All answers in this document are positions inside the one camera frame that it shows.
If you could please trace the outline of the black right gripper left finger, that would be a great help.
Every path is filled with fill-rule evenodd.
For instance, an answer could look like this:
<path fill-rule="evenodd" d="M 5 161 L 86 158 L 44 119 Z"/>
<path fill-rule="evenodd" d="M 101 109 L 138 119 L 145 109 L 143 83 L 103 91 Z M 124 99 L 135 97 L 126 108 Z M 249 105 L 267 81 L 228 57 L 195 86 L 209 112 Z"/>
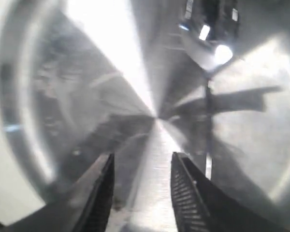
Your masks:
<path fill-rule="evenodd" d="M 103 232 L 113 203 L 115 156 L 102 154 L 57 199 L 0 232 Z"/>

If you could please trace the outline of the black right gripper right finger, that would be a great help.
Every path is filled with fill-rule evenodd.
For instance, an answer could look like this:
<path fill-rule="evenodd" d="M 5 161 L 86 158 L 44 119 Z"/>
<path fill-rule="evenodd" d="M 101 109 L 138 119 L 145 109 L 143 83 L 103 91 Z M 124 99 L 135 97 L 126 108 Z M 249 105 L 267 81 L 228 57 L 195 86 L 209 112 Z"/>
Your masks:
<path fill-rule="evenodd" d="M 171 199 L 179 232 L 285 232 L 227 196 L 185 153 L 171 161 Z"/>

